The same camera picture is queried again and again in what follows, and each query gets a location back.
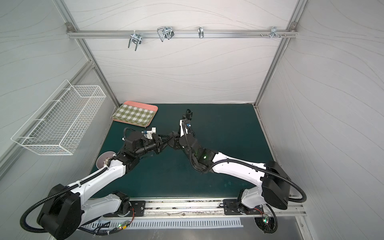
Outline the black microphone stand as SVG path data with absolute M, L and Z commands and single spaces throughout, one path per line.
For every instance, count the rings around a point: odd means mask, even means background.
M 182 125 L 184 121 L 187 121 L 188 123 L 190 123 L 192 116 L 193 116 L 193 112 L 190 109 L 187 109 L 186 113 L 183 115 L 183 118 L 180 120 L 178 132 L 172 131 L 169 134 L 169 139 L 167 141 L 167 144 L 174 150 L 179 150 L 181 148 L 179 140 L 180 140 L 180 137 L 184 134 L 184 132 L 186 133 L 193 132 L 192 130 L 187 131 L 187 127 L 184 128 Z

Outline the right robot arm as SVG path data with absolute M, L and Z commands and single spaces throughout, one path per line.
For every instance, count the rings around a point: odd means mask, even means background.
M 288 208 L 291 185 L 285 180 L 290 178 L 276 162 L 258 164 L 234 159 L 203 148 L 192 134 L 180 137 L 179 145 L 195 170 L 226 174 L 255 185 L 240 192 L 238 205 L 249 209 L 261 204 L 269 204 L 280 210 Z

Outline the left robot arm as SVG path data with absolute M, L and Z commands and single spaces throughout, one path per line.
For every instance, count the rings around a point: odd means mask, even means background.
M 37 217 L 39 229 L 27 226 L 28 212 L 24 213 L 20 224 L 25 230 L 50 233 L 57 240 L 65 240 L 77 229 L 104 215 L 133 216 L 135 213 L 130 198 L 122 192 L 115 191 L 98 199 L 92 199 L 92 196 L 132 171 L 147 153 L 159 154 L 167 146 L 176 146 L 179 136 L 175 132 L 158 135 L 154 131 L 133 131 L 125 135 L 118 153 L 100 156 L 98 162 L 102 167 L 99 170 L 70 185 L 54 186 L 45 199 L 30 207 L 30 211 L 42 207 Z

